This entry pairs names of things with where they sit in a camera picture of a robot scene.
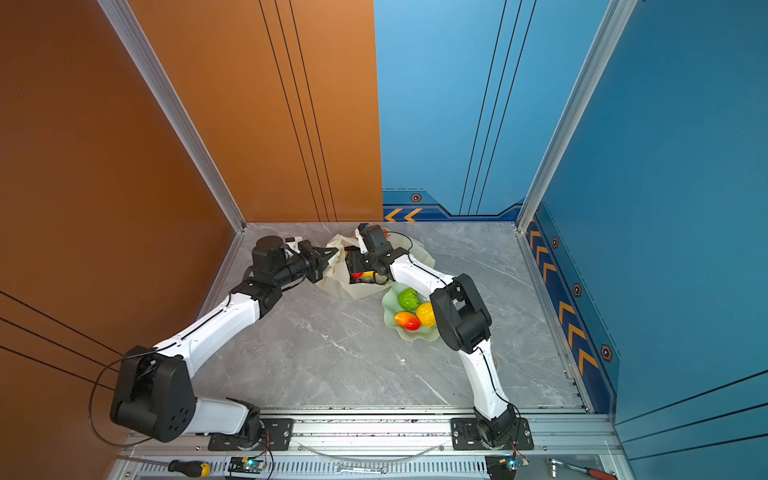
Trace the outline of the cream plastic bag orange print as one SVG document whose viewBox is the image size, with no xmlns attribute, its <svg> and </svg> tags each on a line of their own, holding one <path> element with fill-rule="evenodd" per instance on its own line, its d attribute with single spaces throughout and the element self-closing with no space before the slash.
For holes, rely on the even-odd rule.
<svg viewBox="0 0 768 480">
<path fill-rule="evenodd" d="M 394 248 L 405 248 L 425 265 L 429 267 L 435 266 L 435 259 L 418 241 L 410 241 L 394 231 L 388 232 L 388 240 Z M 323 272 L 323 278 L 316 283 L 316 286 L 321 291 L 342 300 L 357 301 L 376 294 L 385 293 L 393 285 L 392 281 L 384 281 L 381 278 L 378 278 L 374 284 L 352 284 L 350 282 L 345 248 L 357 245 L 358 239 L 355 236 L 337 234 L 329 241 L 327 247 L 337 248 L 338 252 L 329 261 L 328 267 Z"/>
</svg>

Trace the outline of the yellow ridged starfruit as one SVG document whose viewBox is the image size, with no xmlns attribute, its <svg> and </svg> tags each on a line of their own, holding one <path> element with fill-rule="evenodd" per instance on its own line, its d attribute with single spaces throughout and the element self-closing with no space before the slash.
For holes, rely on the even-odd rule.
<svg viewBox="0 0 768 480">
<path fill-rule="evenodd" d="M 430 302 L 421 304 L 416 309 L 416 316 L 425 328 L 432 328 L 436 325 L 435 313 Z"/>
</svg>

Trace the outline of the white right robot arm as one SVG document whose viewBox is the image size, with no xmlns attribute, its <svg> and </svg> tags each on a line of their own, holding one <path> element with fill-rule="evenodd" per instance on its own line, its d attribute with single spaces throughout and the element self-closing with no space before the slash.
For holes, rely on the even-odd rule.
<svg viewBox="0 0 768 480">
<path fill-rule="evenodd" d="M 414 289 L 431 303 L 440 338 L 458 353 L 470 381 L 482 442 L 491 449 L 516 443 L 522 416 L 502 388 L 492 355 L 491 315 L 473 279 L 427 266 L 408 249 L 394 247 L 379 225 L 362 223 L 355 237 L 375 273 Z"/>
</svg>

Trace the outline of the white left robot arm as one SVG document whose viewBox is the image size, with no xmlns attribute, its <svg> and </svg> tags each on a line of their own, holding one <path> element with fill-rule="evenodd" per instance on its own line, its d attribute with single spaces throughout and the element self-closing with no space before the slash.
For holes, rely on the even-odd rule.
<svg viewBox="0 0 768 480">
<path fill-rule="evenodd" d="M 303 281 L 319 282 L 334 247 L 266 236 L 252 249 L 241 282 L 211 312 L 151 348 L 136 346 L 120 363 L 110 409 L 113 423 L 160 442 L 203 434 L 247 447 L 263 435 L 257 406 L 195 394 L 192 379 L 229 340 L 269 313 Z"/>
</svg>

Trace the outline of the light green fruit plate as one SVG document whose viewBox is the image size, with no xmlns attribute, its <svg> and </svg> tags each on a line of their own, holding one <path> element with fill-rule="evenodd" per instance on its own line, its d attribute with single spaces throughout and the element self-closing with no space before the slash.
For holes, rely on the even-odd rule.
<svg viewBox="0 0 768 480">
<path fill-rule="evenodd" d="M 405 341 L 439 339 L 432 304 L 413 288 L 394 283 L 384 295 L 381 305 L 383 321 Z"/>
</svg>

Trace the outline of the small red fruit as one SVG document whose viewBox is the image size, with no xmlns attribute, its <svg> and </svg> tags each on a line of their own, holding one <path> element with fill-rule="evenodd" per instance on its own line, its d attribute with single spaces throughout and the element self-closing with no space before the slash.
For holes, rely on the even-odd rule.
<svg viewBox="0 0 768 480">
<path fill-rule="evenodd" d="M 422 326 L 417 316 L 411 312 L 399 312 L 394 319 L 398 326 L 407 331 L 417 331 Z"/>
</svg>

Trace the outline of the green circuit board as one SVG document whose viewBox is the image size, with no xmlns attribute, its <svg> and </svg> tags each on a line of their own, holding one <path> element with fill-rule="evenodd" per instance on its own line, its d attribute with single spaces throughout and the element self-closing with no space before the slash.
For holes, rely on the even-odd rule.
<svg viewBox="0 0 768 480">
<path fill-rule="evenodd" d="M 261 475 L 267 469 L 268 463 L 260 457 L 236 457 L 230 458 L 227 472 L 230 475 Z"/>
</svg>

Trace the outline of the small circuit board right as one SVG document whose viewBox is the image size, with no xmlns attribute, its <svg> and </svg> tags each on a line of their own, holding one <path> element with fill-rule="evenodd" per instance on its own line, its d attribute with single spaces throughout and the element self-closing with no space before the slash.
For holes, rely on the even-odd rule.
<svg viewBox="0 0 768 480">
<path fill-rule="evenodd" d="M 515 475 L 521 467 L 526 465 L 526 462 L 519 457 L 505 456 L 499 460 L 499 465 L 503 466 L 507 471 Z"/>
</svg>

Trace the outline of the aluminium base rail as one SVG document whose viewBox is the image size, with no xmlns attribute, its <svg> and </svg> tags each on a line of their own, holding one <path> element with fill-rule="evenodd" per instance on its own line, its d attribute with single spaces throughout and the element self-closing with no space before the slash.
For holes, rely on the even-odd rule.
<svg viewBox="0 0 768 480">
<path fill-rule="evenodd" d="M 151 441 L 119 453 L 113 479 L 177 479 L 172 460 L 210 464 L 211 479 L 584 479 L 560 470 L 551 478 L 548 457 L 631 479 L 633 473 L 605 415 L 573 408 L 524 408 L 519 444 L 485 448 L 473 430 L 473 412 L 460 407 L 300 408 L 262 413 L 267 427 L 251 449 L 204 436 Z M 261 475 L 230 475 L 230 458 L 260 457 Z M 505 456 L 526 465 L 515 475 Z"/>
</svg>

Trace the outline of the yellow handled screwdriver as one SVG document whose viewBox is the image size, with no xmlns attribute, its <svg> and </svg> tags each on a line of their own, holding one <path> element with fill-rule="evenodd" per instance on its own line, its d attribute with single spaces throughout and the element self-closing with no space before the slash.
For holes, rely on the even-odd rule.
<svg viewBox="0 0 768 480">
<path fill-rule="evenodd" d="M 172 460 L 167 469 L 169 472 L 180 473 L 190 478 L 203 478 L 211 473 L 210 464 L 200 460 Z"/>
</svg>

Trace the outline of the aluminium corner post left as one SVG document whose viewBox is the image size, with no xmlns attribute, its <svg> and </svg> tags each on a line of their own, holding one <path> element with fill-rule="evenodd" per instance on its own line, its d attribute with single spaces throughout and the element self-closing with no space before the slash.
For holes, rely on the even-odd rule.
<svg viewBox="0 0 768 480">
<path fill-rule="evenodd" d="M 226 219 L 236 233 L 242 233 L 246 227 L 244 215 L 130 4 L 119 0 L 99 0 L 98 4 Z"/>
</svg>

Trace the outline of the aluminium corner post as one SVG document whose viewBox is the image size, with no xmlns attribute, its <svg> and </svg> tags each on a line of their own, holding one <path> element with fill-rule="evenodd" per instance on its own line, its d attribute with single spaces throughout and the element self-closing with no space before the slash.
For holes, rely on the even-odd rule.
<svg viewBox="0 0 768 480">
<path fill-rule="evenodd" d="M 236 233 L 242 233 L 246 227 L 244 215 L 130 4 L 119 0 L 99 0 L 98 4 L 226 219 Z"/>
<path fill-rule="evenodd" d="M 533 220 L 637 3 L 609 2 L 516 220 L 519 233 Z"/>
</svg>

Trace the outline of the red handled tool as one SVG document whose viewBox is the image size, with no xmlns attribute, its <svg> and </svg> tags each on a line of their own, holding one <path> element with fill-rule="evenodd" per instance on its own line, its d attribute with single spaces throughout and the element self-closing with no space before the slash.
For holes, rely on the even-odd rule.
<svg viewBox="0 0 768 480">
<path fill-rule="evenodd" d="M 599 469 L 575 465 L 560 459 L 548 457 L 546 463 L 551 478 L 557 478 L 560 470 L 570 470 L 598 480 L 617 480 L 617 476 Z"/>
</svg>

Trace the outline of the aluminium corner post right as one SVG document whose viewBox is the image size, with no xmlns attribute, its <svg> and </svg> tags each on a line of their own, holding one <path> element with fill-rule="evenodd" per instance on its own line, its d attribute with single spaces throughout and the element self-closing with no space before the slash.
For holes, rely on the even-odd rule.
<svg viewBox="0 0 768 480">
<path fill-rule="evenodd" d="M 609 2 L 516 220 L 519 233 L 533 220 L 637 3 Z"/>
</svg>

